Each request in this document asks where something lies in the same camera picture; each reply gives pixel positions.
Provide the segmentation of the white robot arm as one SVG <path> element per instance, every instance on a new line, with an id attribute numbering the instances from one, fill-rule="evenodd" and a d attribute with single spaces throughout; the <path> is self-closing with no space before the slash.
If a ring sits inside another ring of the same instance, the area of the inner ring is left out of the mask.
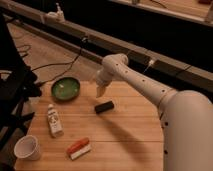
<path id="1" fill-rule="evenodd" d="M 157 107 L 164 136 L 163 171 L 213 171 L 213 103 L 193 90 L 177 91 L 128 67 L 124 54 L 108 55 L 96 74 L 102 96 L 118 76 Z"/>

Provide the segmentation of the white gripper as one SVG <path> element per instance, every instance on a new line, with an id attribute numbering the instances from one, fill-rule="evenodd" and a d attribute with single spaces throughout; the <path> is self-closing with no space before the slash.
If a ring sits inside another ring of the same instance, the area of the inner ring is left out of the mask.
<path id="1" fill-rule="evenodd" d="M 109 73 L 104 68 L 100 69 L 96 73 L 96 83 L 98 87 L 96 88 L 96 97 L 102 97 L 105 93 L 106 88 L 104 86 L 108 86 L 112 82 L 113 75 Z"/>

